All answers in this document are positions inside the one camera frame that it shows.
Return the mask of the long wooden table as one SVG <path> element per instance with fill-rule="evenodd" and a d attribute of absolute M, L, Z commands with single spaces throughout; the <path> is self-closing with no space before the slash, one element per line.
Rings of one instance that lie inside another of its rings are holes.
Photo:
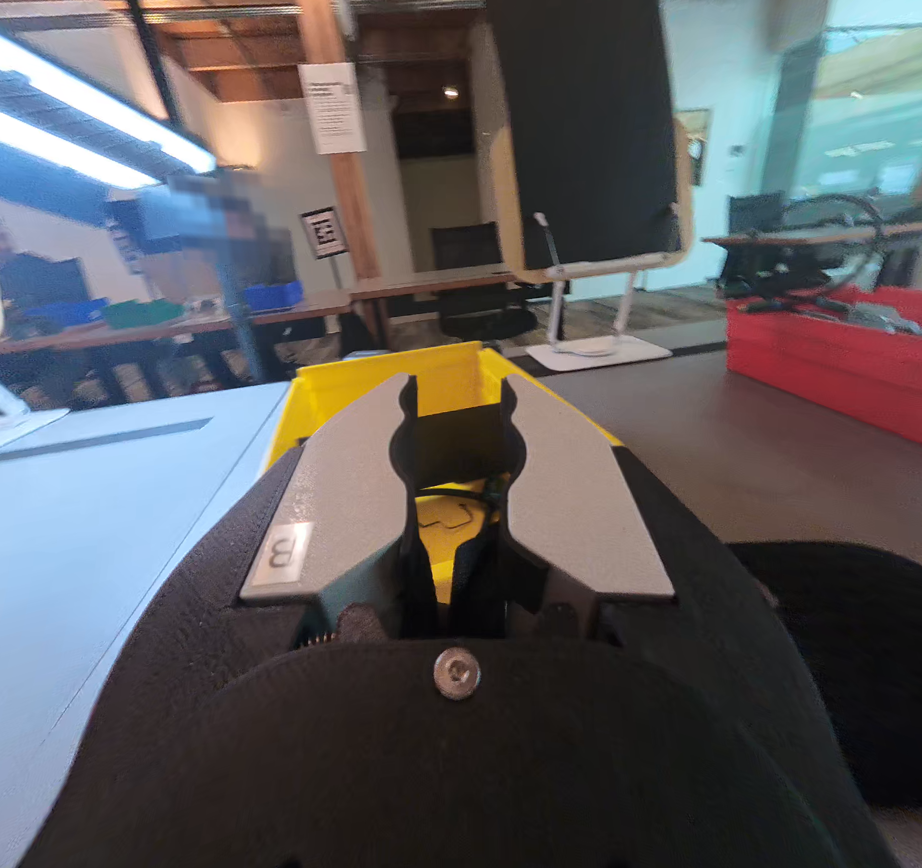
<path fill-rule="evenodd" d="M 321 339 L 327 332 L 327 318 L 341 318 L 351 311 L 347 293 L 327 291 L 309 295 L 292 308 L 249 315 L 250 331 L 254 335 L 257 368 L 249 368 L 252 384 L 289 381 L 297 369 L 283 363 L 277 346 L 284 342 L 305 342 Z M 231 351 L 243 352 L 243 343 L 228 316 L 186 317 L 165 323 L 133 329 L 113 329 L 104 322 L 94 322 L 64 330 L 50 336 L 28 340 L 2 340 L 2 372 L 8 373 L 12 359 L 34 359 L 40 353 L 80 355 L 81 364 L 88 366 L 98 381 L 107 405 L 122 405 L 128 394 L 116 374 L 116 367 L 134 366 L 144 380 L 152 400 L 169 396 L 158 369 L 166 360 L 155 350 L 156 344 L 185 346 L 202 359 L 208 369 L 217 368 L 212 377 L 220 390 L 247 385 L 232 373 L 224 360 Z"/>

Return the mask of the yellow plastic bin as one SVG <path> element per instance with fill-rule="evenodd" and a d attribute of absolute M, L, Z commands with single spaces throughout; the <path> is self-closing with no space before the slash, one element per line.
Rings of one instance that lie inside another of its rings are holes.
<path fill-rule="evenodd" d="M 511 592 L 503 510 L 512 464 L 501 416 L 501 386 L 509 375 L 536 380 L 479 343 L 301 369 L 284 400 L 268 462 L 294 457 L 295 469 L 303 446 L 327 421 L 398 373 L 416 380 L 415 397 L 401 397 L 406 413 L 414 412 L 415 417 L 405 421 L 391 445 L 392 459 L 409 492 L 409 518 L 398 552 L 401 592 L 397 603 L 361 604 L 370 605 L 392 632 L 408 634 L 436 632 L 446 615 L 441 611 L 445 605 L 455 607 L 455 617 L 460 616 L 458 607 L 466 610 L 472 605 L 468 595 L 476 575 L 463 570 L 457 558 L 460 548 L 444 548 L 451 556 L 441 559 L 424 540 L 423 529 L 433 538 L 437 528 L 467 539 L 494 531 L 489 549 L 494 560 L 487 562 L 485 578 L 487 602 L 499 603 L 500 612 L 507 600 L 532 615 L 560 603 L 519 603 Z M 353 603 L 248 604 L 297 604 L 331 622 Z M 587 620 L 600 602 L 560 604 L 570 605 L 578 620 Z"/>

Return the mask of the green plastic bin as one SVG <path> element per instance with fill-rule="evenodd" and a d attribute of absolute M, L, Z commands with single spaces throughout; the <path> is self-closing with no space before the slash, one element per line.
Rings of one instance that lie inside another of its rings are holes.
<path fill-rule="evenodd" d="M 177 321 L 186 314 L 183 305 L 166 299 L 142 302 L 129 300 L 100 309 L 105 324 L 112 330 L 137 330 Z"/>

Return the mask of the black foam wrist pad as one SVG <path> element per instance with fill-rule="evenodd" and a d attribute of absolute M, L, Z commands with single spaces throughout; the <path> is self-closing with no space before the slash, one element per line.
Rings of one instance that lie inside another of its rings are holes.
<path fill-rule="evenodd" d="M 773 597 L 862 796 L 920 810 L 920 564 L 843 542 L 728 548 Z"/>

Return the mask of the black mesh desk chair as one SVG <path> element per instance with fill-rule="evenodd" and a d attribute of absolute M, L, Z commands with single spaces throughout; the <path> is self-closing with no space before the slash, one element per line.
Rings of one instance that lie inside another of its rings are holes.
<path fill-rule="evenodd" d="M 786 194 L 772 192 L 728 199 L 728 235 L 749 235 L 780 230 L 784 226 Z"/>
<path fill-rule="evenodd" d="M 493 222 L 454 228 L 432 228 L 432 249 L 438 270 L 501 266 L 501 250 Z M 439 328 L 461 342 L 501 342 L 536 330 L 536 315 L 527 305 L 526 289 L 506 281 L 441 290 L 436 294 Z"/>

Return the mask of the fiducial marker sign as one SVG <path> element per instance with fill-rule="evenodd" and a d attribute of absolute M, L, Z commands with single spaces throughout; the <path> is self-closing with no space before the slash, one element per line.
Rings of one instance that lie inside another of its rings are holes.
<path fill-rule="evenodd" d="M 335 207 L 317 208 L 299 216 L 303 232 L 316 261 L 329 264 L 337 290 L 344 290 L 339 258 L 351 254 L 351 246 Z"/>

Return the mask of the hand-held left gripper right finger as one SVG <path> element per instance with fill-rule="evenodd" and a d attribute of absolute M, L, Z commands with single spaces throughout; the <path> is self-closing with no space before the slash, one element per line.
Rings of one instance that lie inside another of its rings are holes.
<path fill-rule="evenodd" d="M 604 431 L 521 375 L 502 380 L 501 416 L 514 600 L 672 602 L 674 585 Z"/>

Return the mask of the led light panel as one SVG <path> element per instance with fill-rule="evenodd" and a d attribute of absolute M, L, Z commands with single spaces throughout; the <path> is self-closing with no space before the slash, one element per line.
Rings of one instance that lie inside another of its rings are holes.
<path fill-rule="evenodd" d="M 217 167 L 215 156 L 189 137 L 7 35 L 1 38 L 1 143 L 126 191 Z"/>

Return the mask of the blue plastic bin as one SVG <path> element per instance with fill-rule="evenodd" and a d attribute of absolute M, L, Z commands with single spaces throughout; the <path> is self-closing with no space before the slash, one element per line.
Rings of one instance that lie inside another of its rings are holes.
<path fill-rule="evenodd" d="M 243 290 L 243 298 L 252 313 L 286 311 L 303 300 L 303 284 L 291 281 L 280 284 L 257 284 Z"/>
<path fill-rule="evenodd" d="M 104 320 L 103 311 L 109 306 L 108 298 L 82 302 L 57 302 L 25 309 L 22 316 L 32 322 L 56 327 L 60 332 Z"/>

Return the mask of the white paper notice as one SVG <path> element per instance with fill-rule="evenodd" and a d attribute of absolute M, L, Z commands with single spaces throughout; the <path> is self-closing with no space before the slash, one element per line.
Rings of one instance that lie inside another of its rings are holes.
<path fill-rule="evenodd" d="M 298 67 L 315 152 L 320 156 L 367 150 L 355 66 L 351 62 Z"/>

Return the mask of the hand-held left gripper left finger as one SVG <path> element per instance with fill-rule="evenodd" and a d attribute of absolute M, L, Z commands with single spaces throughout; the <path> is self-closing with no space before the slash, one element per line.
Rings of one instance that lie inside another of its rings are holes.
<path fill-rule="evenodd" d="M 408 486 L 391 456 L 405 421 L 398 373 L 327 421 L 303 446 L 243 581 L 243 603 L 397 603 Z"/>

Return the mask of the brown-topped office desk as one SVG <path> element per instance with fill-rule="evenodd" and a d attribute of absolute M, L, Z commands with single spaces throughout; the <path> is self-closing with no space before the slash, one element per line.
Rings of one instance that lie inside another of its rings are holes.
<path fill-rule="evenodd" d="M 716 280 L 725 301 L 789 303 L 831 297 L 880 270 L 885 257 L 919 241 L 920 221 L 749 232 L 709 238 L 726 254 Z"/>
<path fill-rule="evenodd" d="M 502 265 L 413 273 L 401 278 L 368 278 L 347 289 L 353 305 L 362 310 L 363 319 L 379 349 L 390 350 L 391 319 L 385 301 L 393 297 L 435 294 L 483 286 L 517 282 L 517 277 Z"/>

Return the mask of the red plastic bin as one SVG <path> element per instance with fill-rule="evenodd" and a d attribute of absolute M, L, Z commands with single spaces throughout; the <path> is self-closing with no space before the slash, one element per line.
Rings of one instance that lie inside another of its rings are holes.
<path fill-rule="evenodd" d="M 727 300 L 729 371 L 921 442 L 921 341 L 859 326 L 796 294 L 794 309 Z"/>

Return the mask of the wood-framed black panel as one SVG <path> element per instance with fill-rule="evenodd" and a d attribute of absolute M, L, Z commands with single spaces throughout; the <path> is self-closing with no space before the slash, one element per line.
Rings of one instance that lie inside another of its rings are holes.
<path fill-rule="evenodd" d="M 660 0 L 486 0 L 507 124 L 490 146 L 502 257 L 555 264 L 694 244 Z"/>

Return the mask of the white panel stand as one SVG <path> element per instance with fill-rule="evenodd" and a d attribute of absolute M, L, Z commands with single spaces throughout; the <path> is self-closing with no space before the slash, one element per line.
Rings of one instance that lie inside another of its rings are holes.
<path fill-rule="evenodd" d="M 553 373 L 566 374 L 596 367 L 645 363 L 669 358 L 671 351 L 626 334 L 637 275 L 670 265 L 673 254 L 653 253 L 603 262 L 555 264 L 544 270 L 543 279 L 552 284 L 546 342 L 524 348 L 524 354 Z M 621 298 L 613 330 L 605 336 L 565 341 L 559 334 L 563 315 L 564 286 L 570 280 L 615 274 L 626 275 L 628 284 Z"/>

